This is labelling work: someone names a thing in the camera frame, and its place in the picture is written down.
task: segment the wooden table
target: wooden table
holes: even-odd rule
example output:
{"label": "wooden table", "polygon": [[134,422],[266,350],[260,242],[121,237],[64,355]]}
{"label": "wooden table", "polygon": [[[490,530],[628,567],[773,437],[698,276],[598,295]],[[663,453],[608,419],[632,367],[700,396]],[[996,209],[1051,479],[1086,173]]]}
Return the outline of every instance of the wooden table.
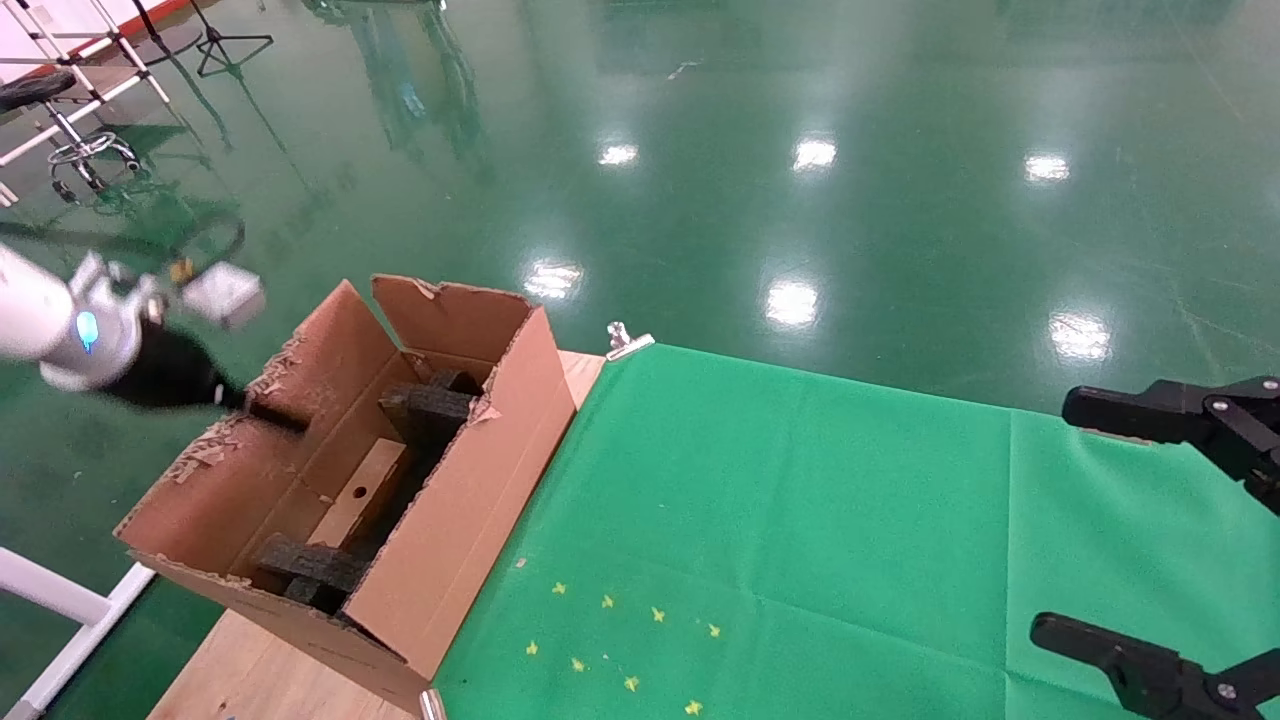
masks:
{"label": "wooden table", "polygon": [[[581,407],[604,357],[561,351]],[[413,720],[228,610],[147,720]]]}

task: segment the white metal frame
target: white metal frame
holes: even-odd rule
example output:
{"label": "white metal frame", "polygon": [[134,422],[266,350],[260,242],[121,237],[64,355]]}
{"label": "white metal frame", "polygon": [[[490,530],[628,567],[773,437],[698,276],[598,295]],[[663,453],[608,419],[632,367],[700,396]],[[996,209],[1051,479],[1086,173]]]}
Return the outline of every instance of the white metal frame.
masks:
{"label": "white metal frame", "polygon": [[[104,32],[49,32],[45,24],[40,22],[40,18],[37,18],[28,9],[26,0],[0,0],[0,5],[4,5],[5,10],[8,10],[10,15],[13,15],[14,22],[18,23],[18,26],[23,29],[23,32],[28,33],[31,38],[36,41],[36,46],[40,47],[40,51],[44,53],[45,55],[44,58],[0,58],[0,64],[36,63],[36,64],[56,64],[59,67],[69,68],[70,72],[76,74],[76,79],[79,82],[79,85],[83,86],[84,90],[90,92],[91,97],[93,97],[92,100],[88,101],[88,104],[79,108],[74,113],[67,115],[67,122],[73,124],[76,123],[76,120],[83,118],[84,115],[88,115],[90,113],[97,110],[102,105],[110,102],[125,90],[133,87],[134,85],[138,85],[140,82],[142,82],[143,78],[146,78],[146,81],[151,85],[151,88],[156,91],[156,95],[160,96],[160,100],[163,100],[164,104],[168,105],[169,96],[165,95],[164,88],[161,88],[160,83],[156,82],[155,76],[152,76],[151,72],[147,70],[147,67],[142,64],[142,60],[138,58],[138,54],[133,50],[133,46],[129,45],[129,41],[124,37],[124,33],[120,32],[120,28],[115,24],[115,20],[111,19],[111,15],[108,13],[106,8],[102,6],[101,0],[87,0],[87,1],[97,12],[97,15],[102,19],[102,23],[106,26],[106,29]],[[82,50],[74,50],[61,45],[59,42],[60,40],[93,40],[93,42],[91,42],[87,47]],[[111,45],[115,45],[116,47],[120,49],[124,56],[129,59],[129,61],[133,64],[134,68],[137,68],[137,72],[120,85],[111,87],[105,92],[100,92],[96,87],[93,87],[93,83],[88,79],[88,76],[84,74],[84,70],[82,70],[77,63],[90,58],[91,55],[101,53],[102,50],[110,47]],[[49,140],[50,137],[58,135],[59,132],[61,131],[56,124],[40,131],[35,137],[32,137],[27,142],[23,142],[18,147],[10,150],[8,154],[0,156],[0,168],[4,168],[9,163],[17,160],[27,151],[29,151],[32,147],[40,145],[41,142]],[[5,187],[4,183],[0,183],[0,208],[8,208],[17,201],[18,196],[14,195],[12,190]]]}
{"label": "white metal frame", "polygon": [[41,673],[18,705],[5,714],[4,720],[35,720],[44,715],[54,697],[88,660],[154,577],[154,570],[134,564],[111,594],[102,597],[0,547],[0,591],[29,600],[81,624],[79,632]]}

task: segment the stool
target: stool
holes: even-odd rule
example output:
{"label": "stool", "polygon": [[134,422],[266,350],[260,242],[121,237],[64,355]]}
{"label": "stool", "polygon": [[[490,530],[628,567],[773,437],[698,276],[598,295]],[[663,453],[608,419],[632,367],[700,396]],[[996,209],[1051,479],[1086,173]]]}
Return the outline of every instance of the stool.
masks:
{"label": "stool", "polygon": [[8,113],[9,110],[40,102],[49,111],[49,117],[52,118],[58,128],[70,138],[72,142],[69,145],[63,145],[49,154],[49,177],[52,179],[54,192],[67,202],[77,202],[77,200],[76,193],[67,187],[67,183],[58,179],[58,168],[63,165],[70,165],[93,192],[106,190],[106,183],[102,182],[102,178],[99,177],[92,165],[87,163],[95,155],[111,150],[124,160],[125,168],[134,173],[142,169],[142,164],[138,163],[138,155],[127,142],[116,137],[114,132],[101,131],[82,137],[76,132],[70,120],[58,111],[58,108],[52,104],[54,96],[74,86],[76,76],[67,70],[27,77],[0,86],[0,113]]}

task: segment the black stool seat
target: black stool seat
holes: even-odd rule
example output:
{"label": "black stool seat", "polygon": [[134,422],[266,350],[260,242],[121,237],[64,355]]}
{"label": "black stool seat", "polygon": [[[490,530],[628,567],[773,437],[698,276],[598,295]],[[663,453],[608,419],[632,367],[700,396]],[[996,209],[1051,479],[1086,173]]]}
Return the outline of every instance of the black stool seat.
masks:
{"label": "black stool seat", "polygon": [[56,70],[47,76],[28,77],[0,85],[0,113],[17,110],[33,102],[44,102],[74,85],[76,76],[68,70]]}

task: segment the cardboard box flap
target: cardboard box flap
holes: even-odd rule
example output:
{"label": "cardboard box flap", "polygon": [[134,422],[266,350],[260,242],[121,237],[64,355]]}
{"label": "cardboard box flap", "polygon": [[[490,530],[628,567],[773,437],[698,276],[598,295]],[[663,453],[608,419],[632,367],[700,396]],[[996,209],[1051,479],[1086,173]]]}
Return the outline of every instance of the cardboard box flap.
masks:
{"label": "cardboard box flap", "polygon": [[344,612],[431,678],[573,415],[539,307],[490,378],[493,419],[460,433]]}
{"label": "cardboard box flap", "polygon": [[372,286],[404,347],[488,363],[502,359],[532,310],[524,297],[499,290],[401,275],[374,275]]}
{"label": "cardboard box flap", "polygon": [[178,456],[115,536],[189,568],[227,571],[297,482],[297,470],[397,356],[372,310],[344,281],[250,386],[271,405],[311,418],[307,432],[300,437],[239,415],[219,420]]}

